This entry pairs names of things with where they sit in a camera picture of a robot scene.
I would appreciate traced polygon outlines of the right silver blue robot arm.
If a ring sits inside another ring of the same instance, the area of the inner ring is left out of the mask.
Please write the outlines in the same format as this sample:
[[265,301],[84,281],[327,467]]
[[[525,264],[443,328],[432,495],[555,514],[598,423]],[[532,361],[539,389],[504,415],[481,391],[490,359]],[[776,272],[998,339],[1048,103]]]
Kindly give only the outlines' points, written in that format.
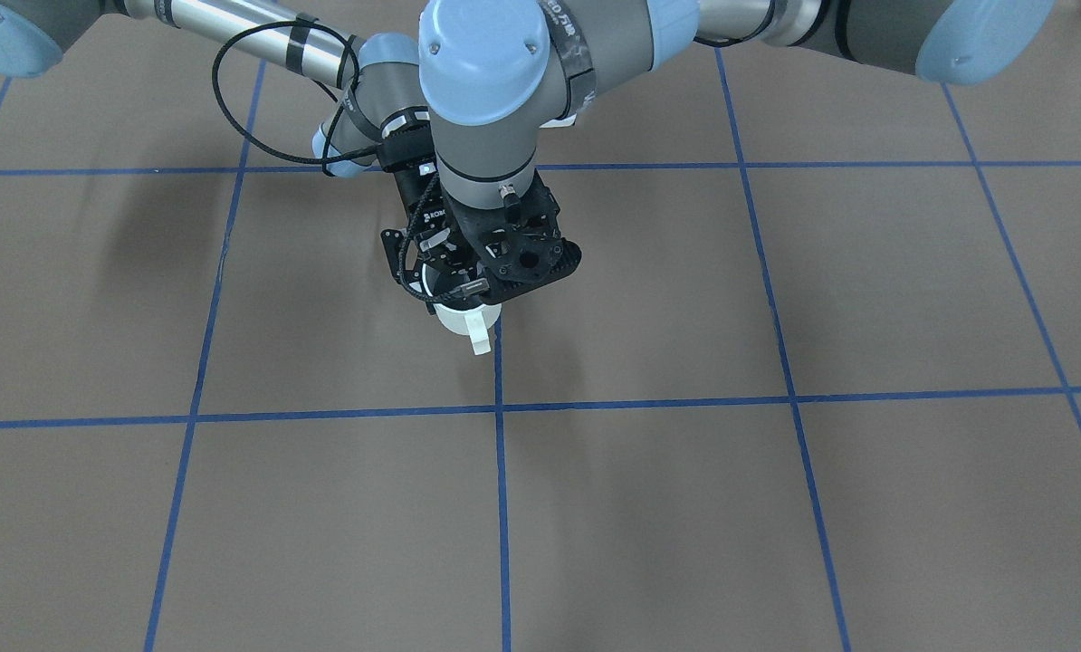
[[482,267],[436,177],[419,53],[404,34],[363,40],[267,1],[0,1],[0,74],[40,77],[107,15],[151,18],[218,42],[211,87],[233,51],[316,82],[337,108],[317,129],[312,156],[272,156],[338,177],[379,162],[408,207],[408,227],[383,235],[396,280],[425,290],[433,278],[453,287],[478,276]]

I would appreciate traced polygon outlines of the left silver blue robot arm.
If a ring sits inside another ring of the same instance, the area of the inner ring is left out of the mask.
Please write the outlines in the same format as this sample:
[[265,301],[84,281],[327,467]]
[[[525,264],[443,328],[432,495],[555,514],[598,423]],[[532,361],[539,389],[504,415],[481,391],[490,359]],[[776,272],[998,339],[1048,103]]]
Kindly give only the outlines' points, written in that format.
[[1050,1],[430,1],[419,79],[448,210],[488,272],[536,283],[572,252],[533,232],[540,125],[702,42],[806,48],[947,85],[1020,56]]

